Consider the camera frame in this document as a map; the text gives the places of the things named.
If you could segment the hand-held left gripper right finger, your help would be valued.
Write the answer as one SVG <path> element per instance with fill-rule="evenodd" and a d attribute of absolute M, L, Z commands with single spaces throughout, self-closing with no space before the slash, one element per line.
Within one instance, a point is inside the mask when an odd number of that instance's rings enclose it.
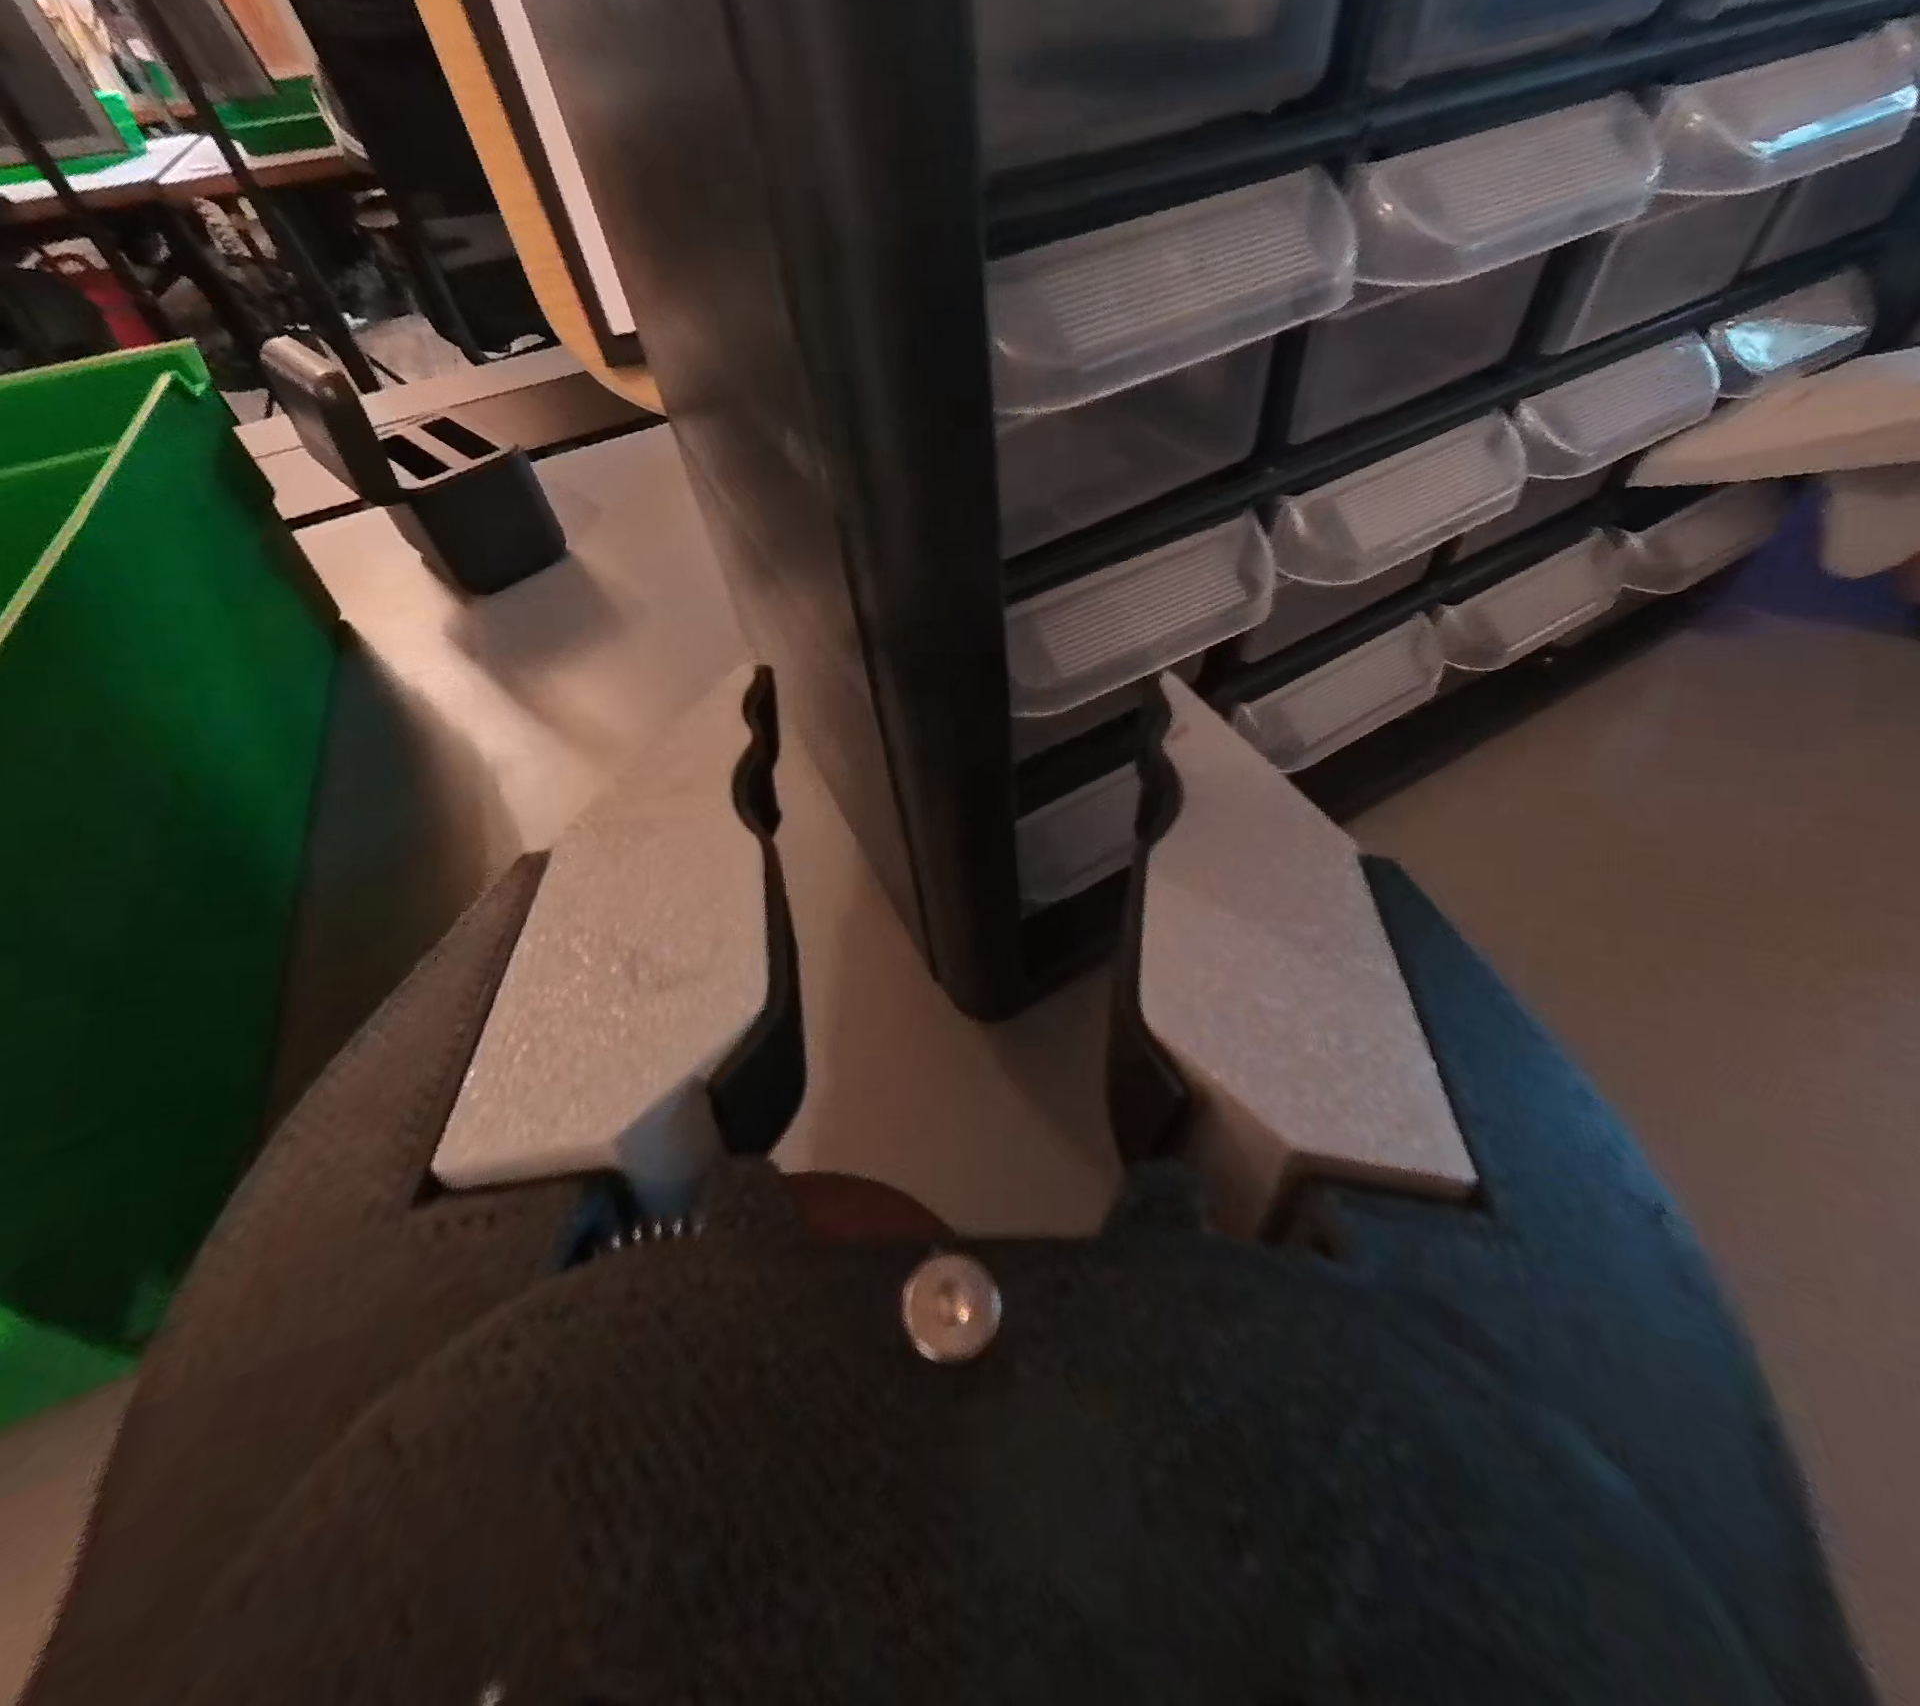
<path fill-rule="evenodd" d="M 1314 1184 L 1459 1204 L 1478 1173 L 1353 840 L 1184 680 L 1145 702 L 1108 1048 L 1124 1167 L 1272 1234 Z"/>

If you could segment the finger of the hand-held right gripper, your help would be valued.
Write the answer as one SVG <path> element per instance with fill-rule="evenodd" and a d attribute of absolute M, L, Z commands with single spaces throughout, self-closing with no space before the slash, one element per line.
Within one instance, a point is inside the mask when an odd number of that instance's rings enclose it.
<path fill-rule="evenodd" d="M 1711 412 L 1644 453 L 1627 489 L 1738 487 L 1918 462 L 1918 366 L 1836 365 Z"/>
<path fill-rule="evenodd" d="M 1836 581 L 1918 581 L 1918 485 L 1823 482 L 1818 559 Z"/>

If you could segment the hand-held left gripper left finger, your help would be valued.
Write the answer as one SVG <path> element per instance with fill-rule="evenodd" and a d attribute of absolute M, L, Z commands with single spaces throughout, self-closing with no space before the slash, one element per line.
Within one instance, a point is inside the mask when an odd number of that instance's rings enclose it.
<path fill-rule="evenodd" d="M 585 1178 L 694 1214 L 784 1140 L 805 1042 L 780 746 L 772 669 L 737 669 L 553 840 L 431 1158 L 443 1190 Z"/>

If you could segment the black drawer cabinet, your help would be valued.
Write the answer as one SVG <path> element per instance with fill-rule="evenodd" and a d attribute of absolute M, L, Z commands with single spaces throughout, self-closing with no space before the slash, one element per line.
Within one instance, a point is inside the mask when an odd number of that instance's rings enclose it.
<path fill-rule="evenodd" d="M 999 1021 L 1086 966 L 1118 880 L 1015 902 L 987 269 L 1320 167 L 1916 18 L 1916 0 L 1673 0 L 1607 38 L 1392 91 L 1380 0 L 1340 0 L 1316 89 L 987 174 L 972 0 L 536 0 L 643 365 L 751 656 L 955 1008 Z"/>

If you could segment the set of small clear drawers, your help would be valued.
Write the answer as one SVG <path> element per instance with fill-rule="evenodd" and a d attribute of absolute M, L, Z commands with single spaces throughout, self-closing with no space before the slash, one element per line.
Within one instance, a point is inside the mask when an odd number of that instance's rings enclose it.
<path fill-rule="evenodd" d="M 1913 207 L 1907 16 L 989 263 L 1019 919 L 1128 865 L 1163 674 L 1316 777 L 1740 565 L 1780 485 L 1627 479 L 1860 361 Z"/>

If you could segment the black desk organizer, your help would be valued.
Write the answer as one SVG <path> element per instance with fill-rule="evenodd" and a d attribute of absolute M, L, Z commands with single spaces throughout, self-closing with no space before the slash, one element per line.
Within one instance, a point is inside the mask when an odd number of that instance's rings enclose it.
<path fill-rule="evenodd" d="M 490 597 L 565 559 L 563 526 L 524 451 L 447 417 L 374 422 L 348 373 L 294 335 L 268 338 L 257 366 L 300 448 L 381 510 L 447 589 Z"/>

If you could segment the green plastic bin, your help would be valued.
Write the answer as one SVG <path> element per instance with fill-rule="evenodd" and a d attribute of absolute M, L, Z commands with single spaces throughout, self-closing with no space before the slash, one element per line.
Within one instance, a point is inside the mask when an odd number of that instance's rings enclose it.
<path fill-rule="evenodd" d="M 132 1373 L 274 1077 L 339 614 L 183 343 L 2 382 L 2 1421 Z"/>

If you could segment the wood-edged divider panel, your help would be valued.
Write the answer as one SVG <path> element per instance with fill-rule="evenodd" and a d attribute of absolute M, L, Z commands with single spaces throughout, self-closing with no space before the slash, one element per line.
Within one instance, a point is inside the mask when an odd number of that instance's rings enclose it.
<path fill-rule="evenodd" d="M 614 397 L 662 411 L 536 0 L 411 0 L 540 316 Z"/>

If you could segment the white background table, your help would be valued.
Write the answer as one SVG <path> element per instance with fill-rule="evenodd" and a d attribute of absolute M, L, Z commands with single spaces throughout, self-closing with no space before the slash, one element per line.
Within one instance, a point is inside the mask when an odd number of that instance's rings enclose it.
<path fill-rule="evenodd" d="M 204 135 L 166 135 L 145 152 L 103 167 L 92 174 L 67 179 L 75 198 L 94 213 L 200 200 L 223 203 L 247 198 L 252 189 L 266 193 L 316 187 L 369 189 L 372 165 L 339 148 L 314 148 L 246 160 L 247 179 L 234 174 L 217 146 Z"/>

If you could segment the row of green trays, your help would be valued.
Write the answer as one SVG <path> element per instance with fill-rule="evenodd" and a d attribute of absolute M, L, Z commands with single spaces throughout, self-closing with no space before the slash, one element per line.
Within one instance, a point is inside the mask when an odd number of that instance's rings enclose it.
<path fill-rule="evenodd" d="M 97 87 L 96 98 L 130 145 L 133 138 L 145 140 L 194 128 L 186 108 L 168 115 L 144 95 L 135 95 L 130 103 L 119 91 Z M 334 135 L 317 95 L 317 77 L 276 81 L 270 95 L 216 103 L 214 115 L 246 159 L 281 159 L 334 148 Z"/>

